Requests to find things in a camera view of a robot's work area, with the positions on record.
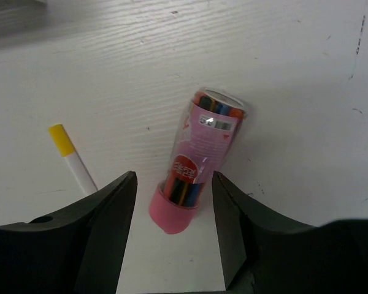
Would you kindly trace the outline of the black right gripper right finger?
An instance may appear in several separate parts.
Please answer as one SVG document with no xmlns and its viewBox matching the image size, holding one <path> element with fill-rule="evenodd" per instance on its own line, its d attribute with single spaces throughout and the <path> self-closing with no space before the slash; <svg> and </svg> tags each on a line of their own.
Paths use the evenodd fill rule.
<svg viewBox="0 0 368 294">
<path fill-rule="evenodd" d="M 368 219 L 304 224 L 219 172 L 212 195 L 228 293 L 368 293 Z"/>
</svg>

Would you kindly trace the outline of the pink tube of crayons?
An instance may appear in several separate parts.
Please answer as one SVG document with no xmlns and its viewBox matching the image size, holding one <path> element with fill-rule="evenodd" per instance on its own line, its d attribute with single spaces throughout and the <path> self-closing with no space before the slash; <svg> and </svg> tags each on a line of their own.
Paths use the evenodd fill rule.
<svg viewBox="0 0 368 294">
<path fill-rule="evenodd" d="M 199 88 L 178 124 L 167 175 L 156 187 L 149 215 L 165 233 L 184 231 L 194 217 L 199 198 L 234 144 L 247 106 L 212 88 Z"/>
</svg>

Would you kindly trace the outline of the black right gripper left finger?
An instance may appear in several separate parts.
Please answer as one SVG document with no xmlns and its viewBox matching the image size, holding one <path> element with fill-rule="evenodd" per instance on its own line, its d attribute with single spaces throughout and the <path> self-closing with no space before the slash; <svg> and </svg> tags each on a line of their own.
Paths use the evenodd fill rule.
<svg viewBox="0 0 368 294">
<path fill-rule="evenodd" d="M 0 226 L 0 293 L 115 293 L 136 193 L 129 171 L 57 211 Z"/>
</svg>

